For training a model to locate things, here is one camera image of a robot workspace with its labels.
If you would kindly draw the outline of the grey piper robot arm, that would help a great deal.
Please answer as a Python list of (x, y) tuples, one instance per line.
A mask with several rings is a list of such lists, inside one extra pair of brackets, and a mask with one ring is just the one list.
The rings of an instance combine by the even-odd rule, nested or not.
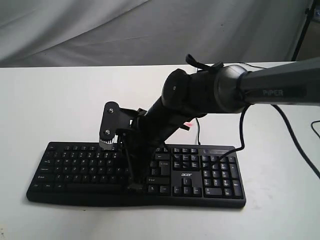
[(165, 80), (160, 97), (148, 110), (123, 109), (133, 120), (123, 126), (123, 143), (129, 161), (129, 188), (138, 190), (147, 176), (147, 166), (156, 148), (185, 122), (207, 114), (241, 114), (252, 105), (318, 106), (320, 60), (313, 58), (249, 71), (219, 62), (205, 65), (191, 55), (188, 64), (199, 71), (174, 70)]

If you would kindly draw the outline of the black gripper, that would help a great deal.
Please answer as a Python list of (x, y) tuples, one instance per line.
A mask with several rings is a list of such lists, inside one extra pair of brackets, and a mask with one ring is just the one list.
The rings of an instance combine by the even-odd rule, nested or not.
[(126, 189), (134, 193), (144, 191), (144, 178), (156, 148), (167, 139), (167, 108), (149, 110), (119, 108), (117, 133), (125, 148), (130, 176)]

